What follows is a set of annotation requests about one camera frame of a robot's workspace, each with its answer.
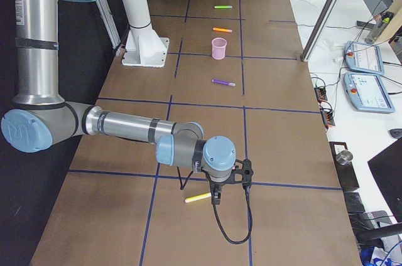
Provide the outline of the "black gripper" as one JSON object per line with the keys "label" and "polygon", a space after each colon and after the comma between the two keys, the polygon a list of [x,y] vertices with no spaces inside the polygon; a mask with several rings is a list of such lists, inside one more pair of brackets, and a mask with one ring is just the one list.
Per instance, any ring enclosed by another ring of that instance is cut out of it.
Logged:
{"label": "black gripper", "polygon": [[213,205],[219,205],[222,195],[222,185],[214,181],[209,181],[210,193],[211,193],[211,203]]}

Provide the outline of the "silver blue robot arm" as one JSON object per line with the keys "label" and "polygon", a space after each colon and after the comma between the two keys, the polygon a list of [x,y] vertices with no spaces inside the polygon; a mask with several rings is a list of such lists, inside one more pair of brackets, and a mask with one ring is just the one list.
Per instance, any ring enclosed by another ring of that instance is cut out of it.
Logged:
{"label": "silver blue robot arm", "polygon": [[[92,2],[95,0],[66,0]],[[58,2],[15,0],[19,91],[1,119],[4,138],[22,152],[38,152],[74,136],[107,135],[156,146],[159,163],[204,173],[213,203],[235,181],[236,149],[216,136],[204,139],[196,122],[179,124],[67,102],[58,92]]]}

